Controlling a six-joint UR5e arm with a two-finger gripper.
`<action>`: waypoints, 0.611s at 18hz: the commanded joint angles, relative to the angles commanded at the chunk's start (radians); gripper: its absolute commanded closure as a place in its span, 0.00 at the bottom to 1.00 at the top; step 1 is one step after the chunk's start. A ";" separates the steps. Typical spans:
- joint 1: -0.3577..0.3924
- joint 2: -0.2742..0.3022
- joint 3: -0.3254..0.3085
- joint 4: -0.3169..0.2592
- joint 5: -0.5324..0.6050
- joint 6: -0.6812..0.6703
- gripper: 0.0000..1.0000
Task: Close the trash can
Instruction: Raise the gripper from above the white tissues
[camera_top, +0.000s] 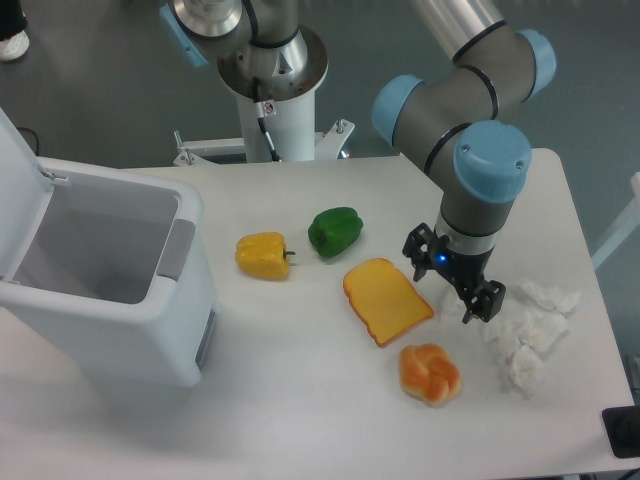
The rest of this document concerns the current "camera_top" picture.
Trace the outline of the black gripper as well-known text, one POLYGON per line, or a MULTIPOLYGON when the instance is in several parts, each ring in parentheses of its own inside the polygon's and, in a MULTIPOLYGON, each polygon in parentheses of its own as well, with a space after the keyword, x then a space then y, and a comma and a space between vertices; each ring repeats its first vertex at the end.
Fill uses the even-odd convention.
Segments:
POLYGON ((500 312, 506 295, 504 284, 484 277, 494 246, 494 235, 438 235, 421 223, 409 232, 402 254, 410 260, 414 281, 435 269, 462 295, 466 307, 463 324, 473 318, 488 323, 500 312))

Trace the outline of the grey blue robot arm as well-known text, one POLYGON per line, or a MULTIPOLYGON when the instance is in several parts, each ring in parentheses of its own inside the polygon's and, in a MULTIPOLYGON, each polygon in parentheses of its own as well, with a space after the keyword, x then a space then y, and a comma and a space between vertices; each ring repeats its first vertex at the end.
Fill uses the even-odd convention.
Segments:
MULTIPOLYGON (((437 272, 467 318, 489 321, 506 289, 484 270, 532 157, 527 138, 501 116, 549 84, 556 58, 544 36, 514 31, 490 1, 414 7, 453 72, 431 86, 412 75, 392 79, 371 120, 443 193, 435 224, 416 227, 405 242, 415 277, 437 272)), ((215 63, 234 93, 248 161, 317 157, 315 92, 328 58, 296 2, 169 1, 161 15, 190 62, 215 63)))

